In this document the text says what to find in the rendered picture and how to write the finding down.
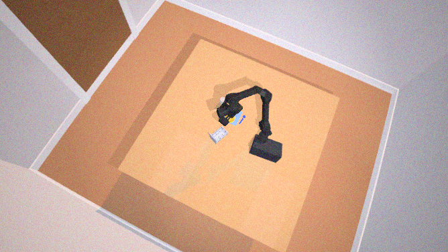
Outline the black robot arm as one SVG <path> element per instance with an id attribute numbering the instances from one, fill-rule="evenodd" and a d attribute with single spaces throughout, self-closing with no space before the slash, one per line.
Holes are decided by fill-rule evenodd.
<path id="1" fill-rule="evenodd" d="M 241 107 L 239 104 L 239 101 L 241 99 L 250 97 L 257 93 L 261 96 L 262 99 L 262 120 L 259 121 L 261 132 L 258 135 L 258 140 L 266 143 L 268 140 L 268 136 L 272 134 L 269 122 L 269 110 L 270 101 L 272 100 L 272 93 L 268 89 L 261 88 L 255 85 L 254 87 L 243 90 L 241 92 L 233 92 L 227 94 L 223 104 L 219 108 L 217 108 L 217 115 L 219 118 L 221 118 L 227 116 L 229 113 L 235 114 L 237 109 Z"/>

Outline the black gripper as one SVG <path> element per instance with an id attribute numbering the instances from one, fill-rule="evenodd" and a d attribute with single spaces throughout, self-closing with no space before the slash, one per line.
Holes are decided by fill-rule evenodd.
<path id="1" fill-rule="evenodd" d="M 219 119 L 219 122 L 220 122 L 223 126 L 226 126 L 226 125 L 229 123 L 229 119 L 230 119 L 230 118 L 233 118 L 236 114 L 238 114 L 238 113 L 243 109 L 243 106 L 242 106 L 242 105 L 240 105 L 240 106 L 241 106 L 241 107 L 237 109 L 237 111 L 236 111 L 235 114 L 230 114 L 230 113 L 229 113 L 228 116 L 227 116 L 226 118 L 221 117 L 221 118 Z"/>

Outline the light blue mat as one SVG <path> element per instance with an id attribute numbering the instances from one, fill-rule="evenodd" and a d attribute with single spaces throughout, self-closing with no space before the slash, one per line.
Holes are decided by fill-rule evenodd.
<path id="1" fill-rule="evenodd" d="M 240 111 L 238 114 L 236 114 L 235 115 L 235 120 L 234 120 L 234 122 L 232 122 L 232 123 L 230 123 L 230 124 L 232 124 L 232 125 L 237 125 L 237 122 L 239 121 L 239 118 L 241 117 L 241 114 L 242 114 L 243 112 L 242 111 Z"/>

